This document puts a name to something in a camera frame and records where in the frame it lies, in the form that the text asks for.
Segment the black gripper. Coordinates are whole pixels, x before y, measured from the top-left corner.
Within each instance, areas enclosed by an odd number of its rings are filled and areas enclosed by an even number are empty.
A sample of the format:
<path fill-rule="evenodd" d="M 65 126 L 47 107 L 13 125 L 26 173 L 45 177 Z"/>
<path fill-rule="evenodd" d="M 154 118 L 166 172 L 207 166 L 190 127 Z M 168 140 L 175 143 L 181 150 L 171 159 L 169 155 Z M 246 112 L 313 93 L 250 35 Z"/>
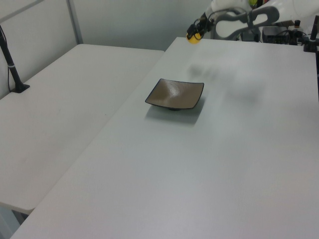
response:
<path fill-rule="evenodd" d="M 204 13 L 198 23 L 198 33 L 200 38 L 202 38 L 206 31 L 211 31 L 212 22 L 207 18 L 206 13 Z M 191 24 L 187 30 L 187 37 L 193 37 L 197 33 L 197 27 L 195 24 Z"/>

